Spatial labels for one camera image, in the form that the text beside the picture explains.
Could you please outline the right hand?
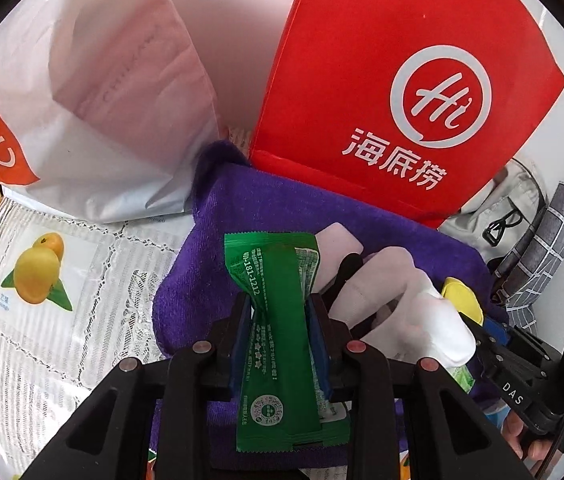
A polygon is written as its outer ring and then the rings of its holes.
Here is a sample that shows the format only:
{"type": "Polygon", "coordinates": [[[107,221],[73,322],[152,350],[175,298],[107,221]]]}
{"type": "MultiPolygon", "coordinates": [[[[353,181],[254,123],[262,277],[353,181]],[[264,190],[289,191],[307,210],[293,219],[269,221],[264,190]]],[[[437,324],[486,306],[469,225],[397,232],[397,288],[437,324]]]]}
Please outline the right hand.
{"type": "Polygon", "coordinates": [[[530,458],[536,462],[546,458],[552,445],[552,441],[549,440],[533,440],[525,444],[523,438],[527,434],[527,428],[521,417],[514,412],[506,415],[501,434],[519,458],[530,458]]]}

